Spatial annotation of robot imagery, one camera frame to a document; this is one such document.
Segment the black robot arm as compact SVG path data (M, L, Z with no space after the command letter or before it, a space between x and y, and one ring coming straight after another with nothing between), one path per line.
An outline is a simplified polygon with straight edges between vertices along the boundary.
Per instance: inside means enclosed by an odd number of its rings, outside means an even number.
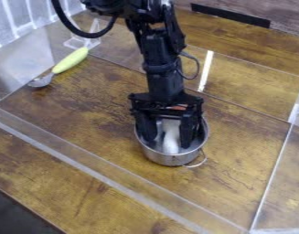
M146 141L158 136L158 121L179 121L179 145L188 148L202 132L203 100L184 91L180 57L186 48L174 4L167 0L80 0L87 9L123 18L143 55L148 92L130 96L135 127Z

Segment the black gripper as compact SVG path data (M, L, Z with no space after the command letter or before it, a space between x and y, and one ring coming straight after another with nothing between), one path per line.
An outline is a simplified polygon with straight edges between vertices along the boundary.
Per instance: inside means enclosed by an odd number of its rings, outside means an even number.
M156 120L180 120L180 147L187 149L192 143L198 121L202 119L204 101L184 91L183 77L178 71L150 72L147 83L147 92L128 95L136 132L151 142L158 135Z

